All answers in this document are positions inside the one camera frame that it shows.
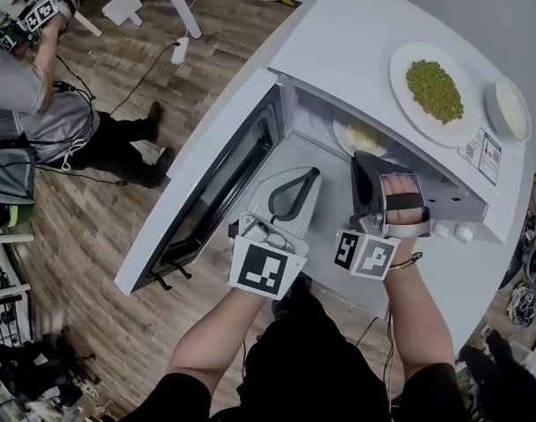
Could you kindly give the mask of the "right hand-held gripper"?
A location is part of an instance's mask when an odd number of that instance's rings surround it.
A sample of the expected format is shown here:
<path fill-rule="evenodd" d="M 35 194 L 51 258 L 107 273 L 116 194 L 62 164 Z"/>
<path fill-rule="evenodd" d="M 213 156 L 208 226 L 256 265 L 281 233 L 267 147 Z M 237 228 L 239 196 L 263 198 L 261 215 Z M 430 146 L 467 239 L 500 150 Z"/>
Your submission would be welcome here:
<path fill-rule="evenodd" d="M 387 196 L 383 189 L 384 176 L 406 174 L 418 187 L 417 193 Z M 351 188 L 353 215 L 349 228 L 337 232 L 334 267 L 351 276 L 384 280 L 391 270 L 416 263 L 422 255 L 395 265 L 394 256 L 404 239 L 428 237 L 431 234 L 430 210 L 426 207 L 419 179 L 411 169 L 358 151 L 351 159 Z M 420 207 L 423 221 L 412 225 L 388 224 L 388 209 L 401 210 Z"/>

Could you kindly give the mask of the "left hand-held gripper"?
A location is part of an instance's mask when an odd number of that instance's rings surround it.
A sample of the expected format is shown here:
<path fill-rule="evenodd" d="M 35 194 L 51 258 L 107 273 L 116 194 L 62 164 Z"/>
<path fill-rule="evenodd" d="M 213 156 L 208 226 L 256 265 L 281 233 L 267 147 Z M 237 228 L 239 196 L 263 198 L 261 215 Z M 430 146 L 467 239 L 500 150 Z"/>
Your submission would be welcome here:
<path fill-rule="evenodd" d="M 281 299 L 307 262 L 304 241 L 322 185 L 316 167 L 284 170 L 258 183 L 249 205 L 229 225 L 228 283 Z"/>

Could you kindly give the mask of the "person's right hand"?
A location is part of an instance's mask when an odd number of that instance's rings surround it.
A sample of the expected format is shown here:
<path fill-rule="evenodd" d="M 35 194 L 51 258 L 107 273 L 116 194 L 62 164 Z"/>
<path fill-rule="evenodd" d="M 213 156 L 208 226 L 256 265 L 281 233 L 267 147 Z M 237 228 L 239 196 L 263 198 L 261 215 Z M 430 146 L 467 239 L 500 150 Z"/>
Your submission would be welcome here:
<path fill-rule="evenodd" d="M 401 193 L 417 193 L 418 187 L 414 179 L 406 174 L 395 174 L 382 178 L 383 189 L 387 196 Z M 388 224 L 412 225 L 423 221 L 423 210 L 420 207 L 401 210 L 388 209 L 386 212 Z"/>

